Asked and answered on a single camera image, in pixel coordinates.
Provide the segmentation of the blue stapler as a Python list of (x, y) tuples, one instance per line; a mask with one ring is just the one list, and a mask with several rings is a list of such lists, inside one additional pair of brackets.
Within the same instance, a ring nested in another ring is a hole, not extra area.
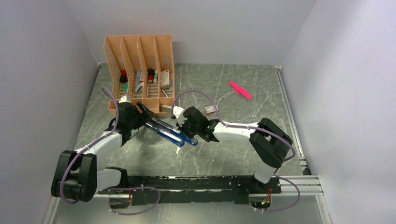
[(184, 134), (181, 133), (181, 131), (177, 130), (174, 126), (160, 120), (157, 118), (153, 118), (152, 122), (157, 125), (160, 126), (162, 129), (169, 131), (169, 133), (171, 133), (172, 135), (180, 138), (181, 140), (184, 141), (184, 143), (188, 143), (190, 145), (196, 146), (198, 144), (198, 140), (195, 138), (188, 138), (187, 136), (185, 136)]
[(150, 130), (154, 131), (159, 136), (177, 145), (178, 147), (182, 147), (185, 144), (185, 141), (178, 134), (172, 133), (170, 130), (166, 128), (156, 126), (152, 123), (146, 123), (145, 126)]

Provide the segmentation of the red white staple box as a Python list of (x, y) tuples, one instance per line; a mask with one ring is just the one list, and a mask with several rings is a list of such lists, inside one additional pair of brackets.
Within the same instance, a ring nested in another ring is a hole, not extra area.
[(205, 111), (206, 111), (206, 114), (208, 115), (208, 114), (213, 114), (213, 113), (218, 112), (219, 109), (218, 109), (217, 105), (211, 105), (211, 106), (205, 107)]

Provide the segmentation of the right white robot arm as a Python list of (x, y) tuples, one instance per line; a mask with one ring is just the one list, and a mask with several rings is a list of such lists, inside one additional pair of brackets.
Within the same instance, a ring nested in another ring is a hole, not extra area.
[(257, 193), (264, 193), (270, 187), (272, 175), (285, 162), (293, 143), (289, 135), (268, 118), (250, 124), (209, 120), (193, 106), (187, 109), (175, 106), (173, 116), (179, 130), (188, 138), (199, 136), (206, 142), (249, 142), (261, 159), (252, 180), (252, 188)]

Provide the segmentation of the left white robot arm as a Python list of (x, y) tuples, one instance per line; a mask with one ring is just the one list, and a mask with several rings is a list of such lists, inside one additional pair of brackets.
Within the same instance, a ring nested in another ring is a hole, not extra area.
[(132, 139), (132, 131), (139, 130), (152, 119), (152, 115), (142, 102), (137, 105), (118, 103), (115, 118), (99, 138), (83, 148), (65, 150), (60, 154), (51, 195), (67, 203), (76, 203), (88, 202), (95, 193), (107, 188), (117, 194), (127, 192), (130, 187), (127, 171), (117, 167), (98, 171), (98, 162)]

